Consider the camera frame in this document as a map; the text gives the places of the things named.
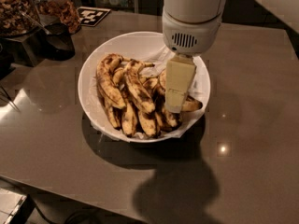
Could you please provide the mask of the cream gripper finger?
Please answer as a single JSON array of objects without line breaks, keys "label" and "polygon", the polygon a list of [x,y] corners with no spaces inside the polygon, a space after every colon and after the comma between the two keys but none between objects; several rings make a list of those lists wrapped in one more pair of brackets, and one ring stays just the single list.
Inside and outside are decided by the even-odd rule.
[{"label": "cream gripper finger", "polygon": [[175,55],[166,64],[165,107],[179,113],[196,72],[192,56]]}]

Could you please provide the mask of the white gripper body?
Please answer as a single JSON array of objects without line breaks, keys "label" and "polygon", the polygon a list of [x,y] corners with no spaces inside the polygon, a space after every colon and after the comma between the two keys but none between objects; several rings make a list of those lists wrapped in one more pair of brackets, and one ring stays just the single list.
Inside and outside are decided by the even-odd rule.
[{"label": "white gripper body", "polygon": [[222,12],[209,7],[164,7],[164,43],[176,54],[207,52],[216,39]]}]

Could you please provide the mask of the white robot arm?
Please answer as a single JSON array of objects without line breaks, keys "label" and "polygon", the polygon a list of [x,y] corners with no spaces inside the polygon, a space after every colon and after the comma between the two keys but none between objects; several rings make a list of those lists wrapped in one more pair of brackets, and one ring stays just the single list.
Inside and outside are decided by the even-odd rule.
[{"label": "white robot arm", "polygon": [[163,39],[174,53],[166,63],[166,108],[182,110],[196,59],[214,47],[223,23],[276,25],[297,49],[298,17],[298,0],[164,0]]}]

